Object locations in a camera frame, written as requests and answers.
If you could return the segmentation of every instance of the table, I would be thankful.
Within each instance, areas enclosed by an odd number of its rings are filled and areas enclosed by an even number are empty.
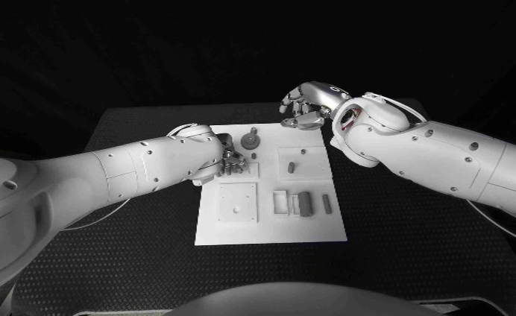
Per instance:
[[[425,114],[413,99],[399,99]],[[109,109],[86,151],[164,136],[178,125],[272,123],[278,103]],[[96,225],[62,232],[23,271],[16,315],[168,310],[235,286],[304,281],[402,299],[484,298],[516,315],[516,256],[464,200],[327,156],[348,241],[194,247],[200,187],[132,199]],[[86,224],[115,206],[93,212]]]

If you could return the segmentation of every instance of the black mesh surface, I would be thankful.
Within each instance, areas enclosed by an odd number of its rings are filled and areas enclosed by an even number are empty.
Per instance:
[[[422,112],[413,100],[400,99]],[[173,127],[279,122],[278,104],[114,109],[86,150],[164,136]],[[483,297],[516,310],[516,257],[465,201],[327,155],[347,242],[194,247],[200,187],[186,181],[132,199],[102,222],[63,232],[24,270],[17,315],[173,309],[258,282],[324,282],[406,300]],[[93,221],[116,206],[101,209]]]

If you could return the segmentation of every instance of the small part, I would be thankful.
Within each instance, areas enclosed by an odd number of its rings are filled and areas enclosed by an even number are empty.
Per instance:
[[[298,195],[292,195],[292,216],[298,217]]]
[[[253,150],[259,146],[259,137],[256,135],[256,128],[250,129],[250,133],[242,136],[239,144],[246,150]]]
[[[298,214],[302,217],[311,217],[314,215],[311,196],[308,192],[298,193]]]
[[[330,198],[327,197],[327,195],[323,195],[323,203],[325,214],[331,214]]]
[[[286,191],[272,191],[274,215],[288,216]]]

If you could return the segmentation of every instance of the robotic hand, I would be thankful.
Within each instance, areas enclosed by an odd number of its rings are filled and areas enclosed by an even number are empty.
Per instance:
[[[178,126],[164,137],[40,161],[0,159],[0,285],[53,236],[103,206],[248,169],[227,133]]]
[[[405,109],[421,122],[412,126]],[[516,213],[516,146],[459,127],[426,121],[397,101],[367,92],[351,98],[338,87],[304,83],[285,96],[281,122],[299,130],[320,128],[331,119],[331,146],[364,167],[380,162],[399,177],[458,198]],[[312,105],[320,106],[311,112]]]

